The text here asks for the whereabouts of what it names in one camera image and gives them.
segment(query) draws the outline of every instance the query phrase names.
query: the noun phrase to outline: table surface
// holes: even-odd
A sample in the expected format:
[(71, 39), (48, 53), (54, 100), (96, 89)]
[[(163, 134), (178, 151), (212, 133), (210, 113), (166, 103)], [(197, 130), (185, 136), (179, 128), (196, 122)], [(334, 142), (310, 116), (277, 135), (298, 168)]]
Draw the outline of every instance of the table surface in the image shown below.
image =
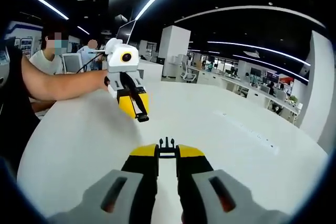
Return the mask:
[[(102, 90), (57, 102), (31, 136), (17, 181), (46, 217), (68, 211), (139, 145), (173, 137), (202, 150), (213, 169), (247, 186), (266, 209), (296, 211), (315, 187), (327, 155), (280, 116), (215, 86), (158, 82), (146, 86), (150, 120), (139, 123)], [(161, 159), (152, 223), (180, 223), (175, 160)]]
[(222, 77), (222, 79), (225, 80), (225, 81), (228, 81), (228, 82), (232, 82), (236, 85), (242, 86), (246, 89), (251, 89), (255, 92), (258, 92), (259, 94), (267, 97), (268, 99), (271, 99), (272, 101), (276, 102), (278, 105), (281, 105), (281, 106), (285, 107), (286, 109), (288, 109), (289, 111), (293, 112), (296, 115), (298, 115), (300, 113), (297, 108), (293, 107), (293, 105), (289, 104), (288, 102), (281, 101), (280, 99), (274, 97), (273, 95), (270, 95), (266, 92), (261, 91), (260, 89), (252, 87), (252, 86), (249, 85), (248, 82), (239, 81), (237, 79), (232, 79), (232, 78), (229, 78), (229, 77)]

